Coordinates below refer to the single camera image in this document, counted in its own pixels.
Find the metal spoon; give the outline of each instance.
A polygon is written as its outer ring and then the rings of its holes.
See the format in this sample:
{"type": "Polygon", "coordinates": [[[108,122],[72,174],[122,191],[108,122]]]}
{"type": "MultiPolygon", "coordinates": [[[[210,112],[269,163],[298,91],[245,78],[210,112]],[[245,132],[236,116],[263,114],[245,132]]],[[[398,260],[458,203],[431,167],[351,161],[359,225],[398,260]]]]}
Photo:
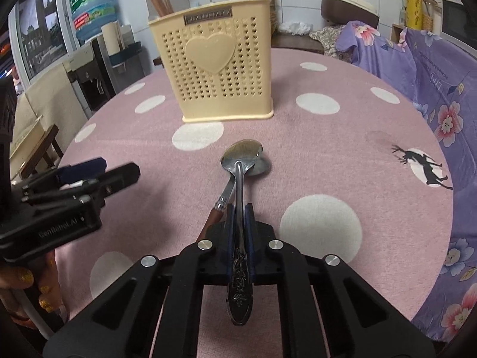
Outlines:
{"type": "Polygon", "coordinates": [[[242,140],[225,151],[220,160],[223,168],[232,173],[235,187],[235,235],[232,276],[227,288],[227,309],[235,325],[244,325],[249,320],[253,304],[253,287],[250,280],[245,233],[243,224],[243,177],[257,162],[262,145],[255,140],[242,140]]]}
{"type": "MultiPolygon", "coordinates": [[[[263,155],[258,157],[257,162],[254,166],[247,171],[245,174],[246,177],[251,177],[255,175],[261,175],[264,172],[267,172],[270,169],[270,162],[264,158],[263,155]]],[[[196,242],[199,242],[206,238],[206,232],[209,226],[219,223],[222,217],[224,216],[225,208],[227,207],[228,200],[232,195],[232,191],[235,186],[235,176],[230,174],[230,179],[228,180],[227,185],[224,188],[224,192],[220,195],[219,199],[210,210],[209,216],[206,220],[204,228],[200,232],[199,236],[197,237],[196,242]]]]}

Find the yellow bag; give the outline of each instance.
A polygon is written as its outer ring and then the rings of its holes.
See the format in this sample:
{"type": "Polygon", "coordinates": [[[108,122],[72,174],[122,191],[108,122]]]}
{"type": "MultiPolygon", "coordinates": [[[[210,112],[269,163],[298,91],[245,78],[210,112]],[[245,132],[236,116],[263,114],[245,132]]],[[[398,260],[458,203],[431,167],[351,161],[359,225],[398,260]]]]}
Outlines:
{"type": "Polygon", "coordinates": [[[422,0],[407,0],[406,26],[422,30],[422,0]]]}

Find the polka dot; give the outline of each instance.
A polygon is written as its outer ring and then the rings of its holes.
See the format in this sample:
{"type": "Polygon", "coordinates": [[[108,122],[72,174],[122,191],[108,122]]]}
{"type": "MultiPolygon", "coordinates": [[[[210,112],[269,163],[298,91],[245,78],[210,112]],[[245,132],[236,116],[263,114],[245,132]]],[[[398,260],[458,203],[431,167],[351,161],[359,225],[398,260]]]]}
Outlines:
{"type": "Polygon", "coordinates": [[[345,202],[330,195],[309,195],[286,209],[278,236],[305,255],[335,254],[349,263],[361,247],[363,231],[345,202]]]}
{"type": "MultiPolygon", "coordinates": [[[[416,152],[420,155],[426,155],[427,157],[429,157],[429,155],[423,151],[421,151],[420,149],[415,149],[415,148],[411,148],[411,149],[408,149],[408,151],[412,151],[412,152],[416,152]]],[[[434,160],[432,160],[431,158],[428,158],[428,161],[431,161],[433,163],[435,163],[434,160]]],[[[422,165],[420,165],[419,163],[416,163],[414,160],[409,160],[408,161],[409,165],[411,166],[411,169],[412,169],[412,172],[414,173],[414,175],[416,175],[416,177],[421,181],[423,182],[424,184],[426,184],[428,182],[428,178],[425,177],[425,174],[424,174],[424,167],[422,165]]],[[[442,173],[442,169],[440,167],[434,167],[432,166],[432,172],[434,173],[434,175],[436,175],[438,178],[442,179],[443,178],[443,173],[442,173]]],[[[442,181],[446,186],[450,186],[450,184],[447,184],[445,182],[445,180],[442,181]]],[[[437,187],[441,187],[440,185],[438,184],[428,184],[429,187],[433,187],[433,188],[437,188],[437,187]]]]}
{"type": "Polygon", "coordinates": [[[132,94],[132,93],[135,93],[136,91],[142,89],[146,84],[144,82],[142,83],[136,83],[135,85],[131,86],[130,88],[128,88],[124,94],[125,95],[129,95],[129,94],[132,94]]]}
{"type": "Polygon", "coordinates": [[[155,108],[156,106],[162,104],[162,102],[164,101],[165,101],[164,95],[156,95],[155,97],[151,97],[141,102],[139,105],[136,106],[136,109],[134,111],[137,114],[146,113],[150,111],[151,109],[155,108]]]}
{"type": "Polygon", "coordinates": [[[223,133],[223,123],[185,124],[172,136],[172,144],[181,151],[196,151],[216,142],[223,133]]]}
{"type": "Polygon", "coordinates": [[[104,253],[91,269],[90,291],[92,298],[97,298],[131,266],[133,266],[133,262],[123,253],[118,251],[104,253]]]}
{"type": "Polygon", "coordinates": [[[383,101],[389,102],[390,104],[397,105],[400,101],[393,93],[388,92],[388,90],[380,89],[379,87],[371,87],[371,92],[378,98],[383,101]]]}
{"type": "Polygon", "coordinates": [[[328,69],[328,67],[324,66],[323,64],[313,62],[305,62],[300,64],[300,66],[304,69],[312,71],[326,71],[328,69]]]}
{"type": "Polygon", "coordinates": [[[335,114],[340,104],[331,97],[318,93],[307,93],[297,97],[297,105],[313,114],[335,114]]]}
{"type": "Polygon", "coordinates": [[[96,124],[89,124],[88,126],[84,127],[76,135],[75,143],[82,142],[85,138],[87,138],[93,132],[93,130],[95,130],[95,128],[96,128],[96,124]]]}

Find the floral pattern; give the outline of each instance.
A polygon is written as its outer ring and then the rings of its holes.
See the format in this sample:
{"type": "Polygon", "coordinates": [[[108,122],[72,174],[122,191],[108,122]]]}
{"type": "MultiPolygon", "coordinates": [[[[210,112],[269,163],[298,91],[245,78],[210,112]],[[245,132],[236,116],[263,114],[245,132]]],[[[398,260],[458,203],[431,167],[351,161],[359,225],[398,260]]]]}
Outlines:
{"type": "Polygon", "coordinates": [[[444,146],[449,148],[456,140],[456,133],[464,127],[464,120],[459,116],[460,104],[452,102],[449,107],[442,105],[439,109],[437,121],[439,126],[434,131],[437,141],[444,141],[444,146]]]}
{"type": "Polygon", "coordinates": [[[442,38],[439,35],[432,33],[431,31],[421,31],[421,35],[425,36],[424,42],[430,47],[434,40],[441,40],[442,38]]]}
{"type": "Polygon", "coordinates": [[[464,261],[467,261],[473,254],[474,248],[469,246],[465,238],[459,238],[457,242],[450,243],[444,265],[442,265],[439,274],[450,272],[452,276],[457,276],[466,267],[464,261]]]}
{"type": "Polygon", "coordinates": [[[399,42],[396,44],[397,49],[400,50],[401,52],[406,52],[406,47],[407,47],[406,33],[407,33],[407,28],[404,28],[404,30],[402,30],[401,34],[399,35],[399,42]]]}
{"type": "Polygon", "coordinates": [[[477,284],[472,284],[462,298],[461,304],[451,304],[447,308],[444,316],[442,316],[441,322],[441,326],[445,328],[442,335],[442,340],[444,342],[450,342],[450,340],[456,336],[476,302],[477,284]]]}
{"type": "Polygon", "coordinates": [[[374,36],[380,37],[381,34],[378,30],[374,29],[372,26],[368,26],[367,24],[364,26],[359,26],[353,23],[354,28],[354,35],[357,38],[363,40],[365,46],[372,46],[374,44],[374,36]]]}
{"type": "Polygon", "coordinates": [[[418,104],[417,102],[413,102],[414,108],[422,114],[422,118],[425,119],[426,122],[428,122],[428,104],[418,104]]]}

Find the hand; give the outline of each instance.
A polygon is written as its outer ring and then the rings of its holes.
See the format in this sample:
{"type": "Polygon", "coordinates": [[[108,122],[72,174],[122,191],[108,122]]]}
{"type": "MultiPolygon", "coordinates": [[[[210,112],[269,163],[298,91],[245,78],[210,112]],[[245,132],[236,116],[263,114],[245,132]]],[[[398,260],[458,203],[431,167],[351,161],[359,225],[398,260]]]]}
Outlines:
{"type": "Polygon", "coordinates": [[[40,288],[38,299],[40,306],[47,312],[53,312],[63,305],[61,300],[60,284],[58,283],[58,269],[56,268],[55,252],[45,256],[45,268],[38,275],[23,267],[0,265],[0,300],[9,312],[12,320],[19,325],[36,328],[28,319],[27,314],[16,301],[10,289],[26,289],[33,285],[35,280],[40,288]]]}

